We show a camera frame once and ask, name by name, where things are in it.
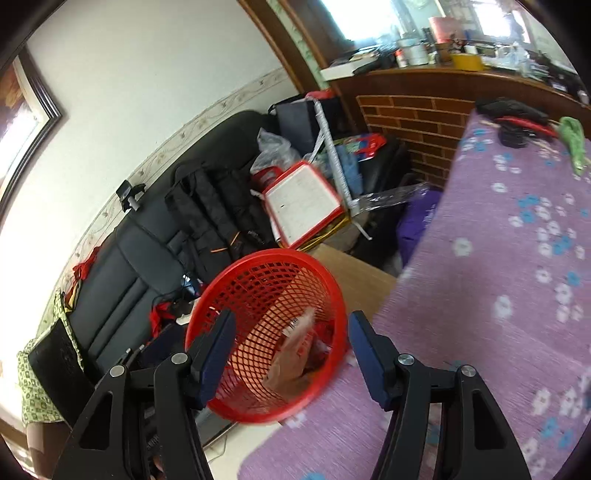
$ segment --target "yellow container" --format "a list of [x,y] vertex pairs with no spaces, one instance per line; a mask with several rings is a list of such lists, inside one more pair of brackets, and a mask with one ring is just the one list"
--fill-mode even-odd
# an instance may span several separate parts
[[454,67],[458,70],[481,72],[485,68],[480,55],[474,55],[473,53],[452,53],[451,57]]

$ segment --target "metal screw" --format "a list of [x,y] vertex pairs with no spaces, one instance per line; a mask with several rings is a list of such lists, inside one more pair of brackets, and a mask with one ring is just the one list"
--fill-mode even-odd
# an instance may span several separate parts
[[403,353],[398,357],[398,362],[403,365],[412,365],[414,363],[414,357],[407,353]]
[[471,365],[462,366],[462,373],[467,377],[474,377],[476,375],[476,368]]
[[175,365],[180,365],[180,364],[185,363],[188,360],[188,358],[189,357],[187,356],[186,353],[180,352],[180,353],[175,353],[173,355],[173,357],[171,358],[171,360],[173,361],[173,363]]
[[120,377],[125,373],[125,367],[123,365],[115,365],[111,368],[111,370],[109,370],[109,373],[114,378]]

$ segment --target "red plastic basket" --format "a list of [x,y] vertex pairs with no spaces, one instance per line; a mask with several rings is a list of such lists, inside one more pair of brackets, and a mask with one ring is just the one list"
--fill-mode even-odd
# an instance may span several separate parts
[[[309,306],[316,309],[316,322],[333,324],[332,349],[308,389],[286,402],[262,380],[283,329]],[[226,308],[236,316],[236,341],[208,407],[229,420],[265,423],[294,415],[328,384],[348,348],[345,302],[337,282],[318,260],[296,250],[256,252],[220,273],[193,310],[186,350]]]

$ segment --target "green patterned cloth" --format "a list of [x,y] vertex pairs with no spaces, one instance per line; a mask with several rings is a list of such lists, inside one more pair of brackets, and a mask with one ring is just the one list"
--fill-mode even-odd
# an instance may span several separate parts
[[[59,291],[56,292],[53,301],[53,321],[46,332],[48,332],[58,321],[61,321],[64,324],[66,333],[68,334],[68,337],[70,337],[72,346],[76,351],[78,365],[80,365],[80,368],[83,368],[82,356],[78,349],[78,344],[74,338],[70,323],[66,317],[62,293]],[[39,383],[35,373],[33,373],[33,369],[29,363],[29,353],[33,350],[35,345],[42,340],[44,335],[45,333],[29,341],[24,350],[17,354],[18,385],[21,387],[22,391],[22,422],[25,427],[34,421],[42,423],[63,421],[62,416],[57,411],[56,406],[51,402],[45,390],[43,390],[43,387]]]
[[295,46],[300,51],[301,56],[304,57],[304,61],[307,63],[308,68],[312,72],[312,75],[316,79],[316,83],[318,83],[320,89],[324,90],[328,88],[329,84],[320,73],[320,66],[314,58],[314,54],[310,50],[310,47],[304,39],[304,36],[301,34],[300,29],[296,27],[295,23],[293,23],[293,20],[287,14],[278,0],[267,0],[267,3],[269,4],[269,7],[271,7],[271,9],[275,12],[275,15],[277,15],[277,18],[279,18],[279,21],[283,24],[284,28],[287,30],[287,33],[294,41]]

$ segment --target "red cloth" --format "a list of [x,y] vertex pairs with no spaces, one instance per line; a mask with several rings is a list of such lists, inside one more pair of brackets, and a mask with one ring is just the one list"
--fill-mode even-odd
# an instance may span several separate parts
[[162,331],[162,323],[165,320],[175,320],[176,317],[168,311],[173,303],[171,301],[162,301],[158,303],[150,312],[150,325],[152,326],[152,338],[156,338]]
[[100,245],[98,247],[94,247],[86,260],[72,268],[75,280],[86,280],[86,277],[88,277],[88,274],[90,273],[90,268],[95,263],[99,250]]
[[99,253],[100,247],[101,247],[100,245],[98,247],[94,247],[92,249],[92,252],[90,252],[90,255],[88,256],[88,258],[86,260],[84,260],[83,262],[80,262],[79,264],[75,265],[72,268],[72,271],[74,272],[74,282],[72,283],[70,290],[68,290],[68,292],[66,293],[66,296],[64,298],[64,302],[65,302],[66,306],[69,305],[71,309],[74,308],[74,304],[75,304],[75,301],[71,301],[71,300],[72,300],[72,295],[74,294],[74,289],[76,288],[76,284],[78,282],[80,282],[81,280],[86,280],[86,277],[88,277],[88,274],[90,273],[90,269],[96,261],[96,256]]

